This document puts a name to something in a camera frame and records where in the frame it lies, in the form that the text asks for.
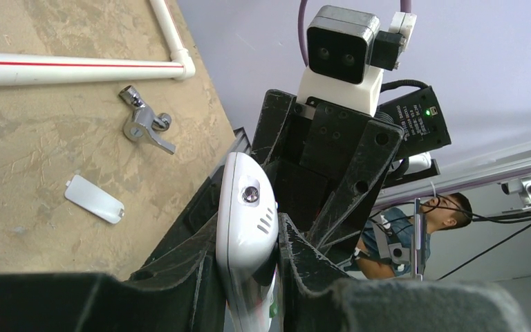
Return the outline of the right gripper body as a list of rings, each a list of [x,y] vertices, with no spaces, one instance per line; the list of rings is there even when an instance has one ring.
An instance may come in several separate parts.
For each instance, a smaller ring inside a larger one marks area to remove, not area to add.
[[[290,117],[274,193],[279,211],[308,231],[341,182],[372,116],[308,98]]]

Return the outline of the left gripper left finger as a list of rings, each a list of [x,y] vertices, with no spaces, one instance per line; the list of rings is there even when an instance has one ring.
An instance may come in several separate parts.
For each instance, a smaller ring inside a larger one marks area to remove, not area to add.
[[[119,281],[106,273],[0,274],[0,331],[221,331],[216,219]]]

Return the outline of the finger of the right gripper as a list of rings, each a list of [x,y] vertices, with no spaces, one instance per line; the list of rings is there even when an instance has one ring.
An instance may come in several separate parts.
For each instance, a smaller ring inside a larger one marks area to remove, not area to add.
[[[308,241],[316,249],[326,243],[338,226],[366,198],[391,164],[403,139],[404,131],[394,124],[371,120],[337,186],[325,202],[308,233]]]
[[[278,89],[266,91],[250,152],[260,166],[280,158],[295,102],[296,96],[291,93]]]

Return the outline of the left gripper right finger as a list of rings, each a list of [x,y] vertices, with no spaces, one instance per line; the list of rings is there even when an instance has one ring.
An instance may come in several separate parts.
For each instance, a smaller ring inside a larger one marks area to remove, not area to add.
[[[279,214],[282,331],[528,331],[495,284],[356,279]]]

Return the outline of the white remote control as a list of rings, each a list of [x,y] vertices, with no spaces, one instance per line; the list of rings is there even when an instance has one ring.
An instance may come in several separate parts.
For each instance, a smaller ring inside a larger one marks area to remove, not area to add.
[[[269,331],[277,276],[277,202],[263,168],[227,155],[216,224],[216,262],[236,331]]]

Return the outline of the white battery cover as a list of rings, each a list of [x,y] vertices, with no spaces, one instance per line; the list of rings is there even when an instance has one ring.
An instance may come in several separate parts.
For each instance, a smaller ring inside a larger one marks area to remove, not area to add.
[[[64,197],[110,224],[124,216],[124,204],[80,175],[66,182]]]

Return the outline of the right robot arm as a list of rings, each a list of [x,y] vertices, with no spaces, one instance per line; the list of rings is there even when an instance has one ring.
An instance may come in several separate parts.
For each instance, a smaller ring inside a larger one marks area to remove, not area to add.
[[[324,250],[341,225],[361,230],[380,190],[412,179],[412,158],[451,143],[433,88],[415,80],[408,94],[374,115],[319,98],[265,94],[251,157],[272,182],[279,210]]]

